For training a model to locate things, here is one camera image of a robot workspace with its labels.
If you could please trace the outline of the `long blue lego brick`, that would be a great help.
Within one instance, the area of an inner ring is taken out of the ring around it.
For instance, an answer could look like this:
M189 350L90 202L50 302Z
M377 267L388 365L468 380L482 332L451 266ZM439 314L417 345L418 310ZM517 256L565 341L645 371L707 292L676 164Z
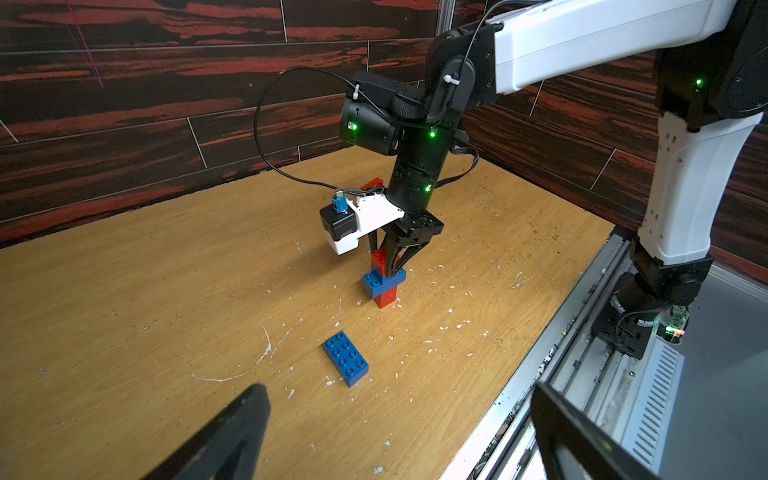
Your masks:
M362 277L361 282L362 287L367 294L371 298L376 298L393 288L396 288L406 280L406 277L407 272L404 269L400 269L391 278L381 274L377 269L373 269L370 273Z
M370 366L344 331L322 343L322 348L348 387L353 387L370 371Z

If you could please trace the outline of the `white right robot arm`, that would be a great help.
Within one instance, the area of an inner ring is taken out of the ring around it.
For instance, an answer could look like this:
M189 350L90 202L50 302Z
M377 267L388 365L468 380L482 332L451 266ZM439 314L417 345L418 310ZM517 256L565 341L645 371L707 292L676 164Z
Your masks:
M562 74L654 51L658 147L650 197L620 279L593 334L641 359L652 334L682 329L661 315L690 305L712 265L716 211L734 164L767 107L763 1L501 1L476 23L435 38L415 88L362 70L347 87L340 136L391 156L390 182L322 210L340 254L373 239L392 277L442 224L427 207L449 154L469 152L461 119L500 96Z

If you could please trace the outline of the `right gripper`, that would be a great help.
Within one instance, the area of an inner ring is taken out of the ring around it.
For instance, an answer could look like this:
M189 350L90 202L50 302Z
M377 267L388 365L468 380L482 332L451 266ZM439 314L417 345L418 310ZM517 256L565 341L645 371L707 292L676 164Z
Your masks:
M393 277L441 233L443 223L428 212L428 204L437 188L455 180L439 179L446 157L455 145L455 133L443 128L396 129L375 136L368 144L369 150L396 157L385 197L404 212L403 217L368 234L371 251L384 253L386 277Z

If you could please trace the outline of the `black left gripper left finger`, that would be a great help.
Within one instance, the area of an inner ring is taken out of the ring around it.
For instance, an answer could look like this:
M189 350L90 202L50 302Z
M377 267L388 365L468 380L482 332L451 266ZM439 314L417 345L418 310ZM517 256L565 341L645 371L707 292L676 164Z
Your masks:
M263 384L249 386L145 475L147 479L251 479L271 407Z

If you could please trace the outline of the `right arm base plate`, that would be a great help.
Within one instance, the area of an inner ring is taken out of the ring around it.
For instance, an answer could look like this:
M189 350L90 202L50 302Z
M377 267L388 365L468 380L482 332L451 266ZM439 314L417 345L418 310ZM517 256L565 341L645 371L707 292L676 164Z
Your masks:
M651 295L625 285L603 306L592 326L592 334L615 351L640 360L652 327L664 304Z

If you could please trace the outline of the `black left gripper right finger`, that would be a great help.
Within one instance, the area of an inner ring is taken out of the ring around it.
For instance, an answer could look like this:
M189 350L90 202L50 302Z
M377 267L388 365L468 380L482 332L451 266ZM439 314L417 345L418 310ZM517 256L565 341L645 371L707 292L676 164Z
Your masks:
M534 385L530 414L547 478L656 477L551 385Z

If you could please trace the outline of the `red small lego brick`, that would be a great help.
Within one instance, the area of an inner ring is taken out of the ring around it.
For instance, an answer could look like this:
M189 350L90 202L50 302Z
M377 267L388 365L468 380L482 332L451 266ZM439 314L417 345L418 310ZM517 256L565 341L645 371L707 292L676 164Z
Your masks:
M384 309L386 306L395 302L398 298L397 287L393 287L374 298L375 303L380 309Z
M371 254L371 265L375 273L378 273L380 276L383 276L383 277L388 276L387 256L386 256L385 247L382 247Z

